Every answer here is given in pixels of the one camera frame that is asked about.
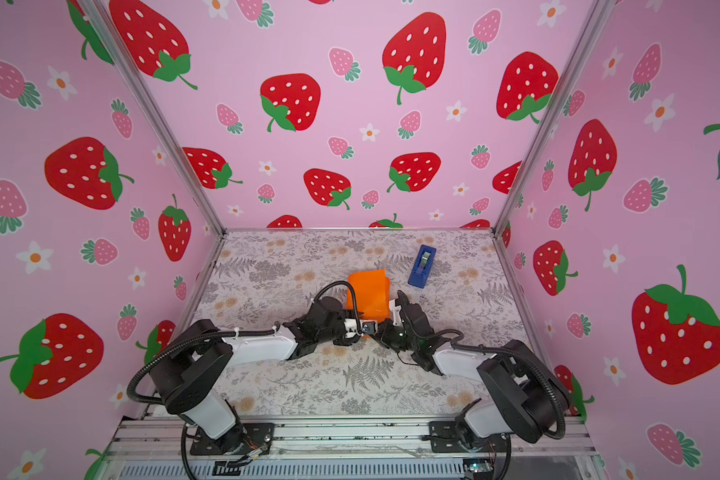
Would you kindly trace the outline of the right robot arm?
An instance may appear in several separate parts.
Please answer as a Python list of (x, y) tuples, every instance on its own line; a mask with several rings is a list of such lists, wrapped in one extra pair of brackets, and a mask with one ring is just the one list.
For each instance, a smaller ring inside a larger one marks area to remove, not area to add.
[(435, 331), (420, 305), (403, 292), (389, 302), (389, 310), (392, 317), (374, 334), (377, 342), (397, 353), (408, 352), (411, 363), (426, 372), (485, 386), (489, 399), (469, 403), (455, 418), (454, 438), (463, 449), (478, 450), (500, 434), (528, 443), (565, 436), (570, 394), (525, 343), (467, 345), (457, 329)]

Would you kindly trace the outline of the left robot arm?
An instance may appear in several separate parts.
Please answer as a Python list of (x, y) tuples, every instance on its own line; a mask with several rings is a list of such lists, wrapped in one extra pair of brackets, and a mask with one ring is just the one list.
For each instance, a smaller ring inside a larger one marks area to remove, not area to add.
[(361, 320), (333, 297), (312, 302), (307, 313), (260, 331), (222, 331), (209, 320), (192, 325), (153, 357), (129, 385), (129, 396), (142, 377), (151, 378), (158, 403), (187, 420), (198, 433), (230, 451), (246, 441), (247, 431), (236, 410), (215, 390), (229, 366), (260, 361), (296, 360), (323, 343), (349, 347), (374, 334), (374, 320)]

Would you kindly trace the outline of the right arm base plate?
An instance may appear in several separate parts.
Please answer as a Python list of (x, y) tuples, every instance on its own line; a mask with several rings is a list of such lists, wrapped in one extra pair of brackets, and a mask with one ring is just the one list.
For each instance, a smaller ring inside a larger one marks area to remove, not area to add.
[(465, 422), (432, 421), (428, 432), (421, 436), (435, 453), (506, 453), (511, 436), (506, 433), (480, 437)]

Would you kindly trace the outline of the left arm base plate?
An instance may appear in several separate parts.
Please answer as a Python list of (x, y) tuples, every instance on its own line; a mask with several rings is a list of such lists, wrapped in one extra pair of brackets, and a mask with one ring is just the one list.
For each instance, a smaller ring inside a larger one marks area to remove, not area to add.
[(233, 426), (218, 439), (212, 439), (201, 427), (198, 427), (190, 454), (193, 456), (267, 455), (274, 430), (274, 423), (244, 422)]

